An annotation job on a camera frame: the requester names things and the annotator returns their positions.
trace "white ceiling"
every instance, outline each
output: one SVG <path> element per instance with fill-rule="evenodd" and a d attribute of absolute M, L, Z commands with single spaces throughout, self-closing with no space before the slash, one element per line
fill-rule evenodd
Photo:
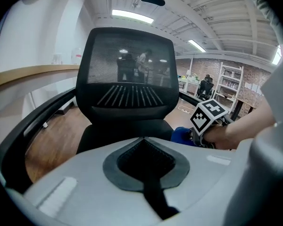
<path fill-rule="evenodd" d="M 251 0 L 165 0 L 163 7 L 138 0 L 86 0 L 97 27 L 136 28 L 171 39 L 177 55 L 198 53 L 194 40 L 207 52 L 230 53 L 270 63 L 278 45 L 275 32 Z M 112 9 L 154 19 L 151 25 L 111 16 Z"/>

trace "black seat cushion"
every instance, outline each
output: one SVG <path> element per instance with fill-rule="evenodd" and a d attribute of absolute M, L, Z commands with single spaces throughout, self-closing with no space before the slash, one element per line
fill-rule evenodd
<path fill-rule="evenodd" d="M 77 154 L 134 137 L 157 137 L 171 140 L 173 129 L 165 120 L 124 121 L 88 126 Z"/>

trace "metal shelf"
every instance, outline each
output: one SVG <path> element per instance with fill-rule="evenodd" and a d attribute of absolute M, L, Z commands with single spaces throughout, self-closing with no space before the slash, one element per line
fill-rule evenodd
<path fill-rule="evenodd" d="M 238 82 L 238 83 L 240 82 L 239 79 L 233 78 L 233 77 L 228 76 L 228 75 L 222 74 L 221 76 L 224 77 L 224 78 L 226 78 L 226 79 L 232 80 L 232 81 L 234 81 L 234 82 Z"/>
<path fill-rule="evenodd" d="M 236 73 L 242 73 L 242 69 L 239 69 L 239 68 L 235 68 L 235 67 L 231 67 L 227 65 L 223 65 L 223 67 L 225 70 L 234 71 Z"/>
<path fill-rule="evenodd" d="M 226 96 L 223 95 L 223 94 L 220 94 L 220 93 L 217 93 L 217 92 L 216 92 L 216 95 L 221 96 L 221 97 L 223 97 L 223 98 L 226 98 L 227 100 L 230 100 L 230 101 L 232 101 L 232 102 L 235 102 L 234 99 L 232 99 L 232 98 L 230 98 L 230 97 L 226 97 Z"/>
<path fill-rule="evenodd" d="M 224 75 L 225 71 L 230 71 L 230 72 L 234 72 L 234 73 L 239 74 L 240 75 L 240 79 L 236 79 L 234 77 L 231 77 L 230 75 Z M 233 89 L 233 88 L 231 88 L 229 86 L 223 85 L 222 84 L 222 80 L 223 79 L 230 80 L 232 82 L 237 83 L 238 84 L 238 88 L 237 89 Z M 223 62 L 221 62 L 221 68 L 220 68 L 220 73 L 219 73 L 219 77 L 218 77 L 218 82 L 217 82 L 217 85 L 216 85 L 216 91 L 214 93 L 214 98 L 218 99 L 218 97 L 224 97 L 227 100 L 231 101 L 232 102 L 231 108 L 229 108 L 229 107 L 227 107 L 225 105 L 222 105 L 226 110 L 229 111 L 229 113 L 233 110 L 233 107 L 235 105 L 236 99 L 221 94 L 220 93 L 220 89 L 221 88 L 229 89 L 229 90 L 234 92 L 233 96 L 237 97 L 238 93 L 239 93 L 239 90 L 240 90 L 240 87 L 242 85 L 242 82 L 243 82 L 243 67 L 241 69 L 240 68 L 236 68 L 236 67 L 231 67 L 231 66 L 223 65 Z"/>
<path fill-rule="evenodd" d="M 235 92 L 237 92 L 238 90 L 236 90 L 236 89 L 233 89 L 233 88 L 231 88 L 231 87 L 229 87 L 229 86 L 226 86 L 226 85 L 223 85 L 223 84 L 219 84 L 221 87 L 224 87 L 224 88 L 227 88 L 227 89 L 230 89 L 230 90 L 232 90 L 232 91 L 235 91 Z"/>

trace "blue glove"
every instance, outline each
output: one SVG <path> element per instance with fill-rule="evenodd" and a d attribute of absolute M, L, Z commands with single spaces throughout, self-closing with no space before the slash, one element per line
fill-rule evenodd
<path fill-rule="evenodd" d="M 189 130 L 190 129 L 186 127 L 177 127 L 172 133 L 171 141 L 179 144 L 196 146 L 188 135 Z"/>

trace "person's arm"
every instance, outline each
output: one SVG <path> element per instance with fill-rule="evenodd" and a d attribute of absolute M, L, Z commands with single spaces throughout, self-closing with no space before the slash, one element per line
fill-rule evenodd
<path fill-rule="evenodd" d="M 242 140 L 254 138 L 274 123 L 272 111 L 264 98 L 258 109 L 227 126 L 212 127 L 205 133 L 204 139 L 215 143 L 217 149 L 236 149 Z"/>

